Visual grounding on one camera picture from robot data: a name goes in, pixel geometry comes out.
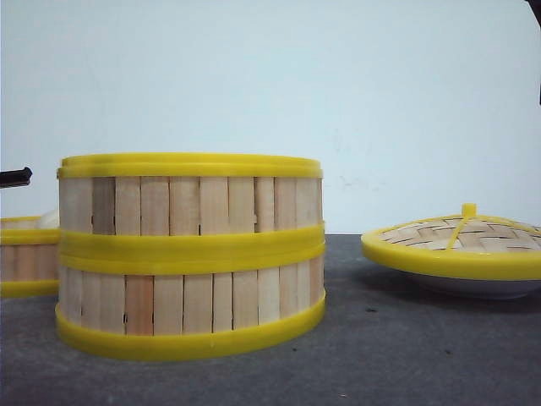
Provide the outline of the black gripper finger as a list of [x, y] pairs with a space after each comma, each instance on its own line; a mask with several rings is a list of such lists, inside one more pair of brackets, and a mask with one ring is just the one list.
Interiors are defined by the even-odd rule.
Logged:
[[0, 187], [21, 187], [30, 184], [32, 171], [29, 167], [0, 172]]

